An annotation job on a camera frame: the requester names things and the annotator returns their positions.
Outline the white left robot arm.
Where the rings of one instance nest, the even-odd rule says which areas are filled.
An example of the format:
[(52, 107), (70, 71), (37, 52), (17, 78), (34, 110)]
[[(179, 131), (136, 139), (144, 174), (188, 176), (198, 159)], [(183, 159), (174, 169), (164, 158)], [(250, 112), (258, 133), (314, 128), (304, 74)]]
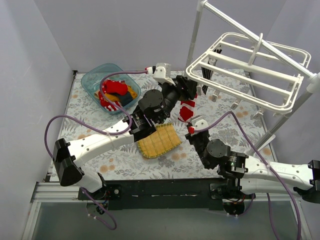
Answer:
[(58, 139), (54, 144), (52, 161), (62, 187), (78, 185), (95, 200), (106, 196), (106, 183), (101, 174), (85, 168), (91, 159), (115, 148), (142, 140), (156, 132), (179, 101), (193, 100), (197, 83), (177, 75), (172, 83), (160, 82), (160, 90), (147, 91), (132, 114), (115, 125), (78, 140)]

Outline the red sock with white pattern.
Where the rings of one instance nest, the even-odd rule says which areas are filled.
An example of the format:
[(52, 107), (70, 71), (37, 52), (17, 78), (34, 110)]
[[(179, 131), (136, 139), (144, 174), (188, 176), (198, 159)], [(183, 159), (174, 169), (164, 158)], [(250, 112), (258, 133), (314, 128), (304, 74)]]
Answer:
[[(103, 94), (106, 96), (107, 95), (107, 91), (106, 91), (106, 85), (103, 83), (102, 84), (102, 92), (103, 92)], [(108, 104), (109, 104), (109, 102), (108, 101), (106, 101), (106, 99), (103, 97), (103, 95), (101, 94), (101, 91), (100, 90), (98, 90), (97, 91), (97, 94), (98, 94), (98, 99), (99, 99), (99, 101), (100, 101), (100, 105), (102, 106), (102, 107), (107, 107), (108, 106)]]

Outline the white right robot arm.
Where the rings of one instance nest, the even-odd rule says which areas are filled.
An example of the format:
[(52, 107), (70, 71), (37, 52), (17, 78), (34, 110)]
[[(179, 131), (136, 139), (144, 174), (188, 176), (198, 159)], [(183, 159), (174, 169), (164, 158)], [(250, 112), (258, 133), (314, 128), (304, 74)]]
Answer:
[(304, 201), (320, 202), (320, 162), (307, 164), (264, 163), (261, 159), (231, 150), (220, 139), (209, 139), (209, 132), (187, 133), (205, 169), (217, 168), (217, 174), (228, 181), (227, 195), (237, 199), (256, 193), (291, 193)]

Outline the mustard yellow sock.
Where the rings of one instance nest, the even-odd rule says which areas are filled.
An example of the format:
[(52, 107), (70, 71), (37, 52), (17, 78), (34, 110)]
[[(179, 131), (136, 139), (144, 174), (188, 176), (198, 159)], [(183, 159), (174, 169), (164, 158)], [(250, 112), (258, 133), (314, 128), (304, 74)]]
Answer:
[(108, 98), (112, 102), (120, 102), (119, 97), (116, 95), (112, 95), (112, 94), (108, 94), (108, 93), (105, 93), (104, 95), (106, 98)]
[(132, 89), (132, 87), (129, 86), (129, 85), (127, 86), (127, 91), (130, 93), (130, 95), (131, 95), (131, 97), (132, 97), (133, 99), (135, 99), (135, 98), (138, 96), (137, 92), (134, 91), (134, 90)]

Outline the red white striped sock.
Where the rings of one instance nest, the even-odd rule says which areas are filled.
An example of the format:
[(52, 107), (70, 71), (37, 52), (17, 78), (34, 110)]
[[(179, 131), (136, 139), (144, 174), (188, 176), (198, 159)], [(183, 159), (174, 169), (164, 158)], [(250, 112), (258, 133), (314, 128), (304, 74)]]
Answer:
[(191, 118), (194, 116), (195, 105), (198, 95), (196, 94), (192, 100), (183, 100), (180, 102), (179, 116), (178, 119), (181, 122), (189, 123)]
[(122, 104), (119, 102), (119, 101), (115, 101), (113, 103), (110, 103), (110, 102), (107, 102), (107, 101), (104, 101), (102, 104), (101, 104), (102, 107), (104, 107), (107, 111), (109, 112), (115, 112), (115, 111), (118, 111), (119, 110), (119, 107), (122, 108)]

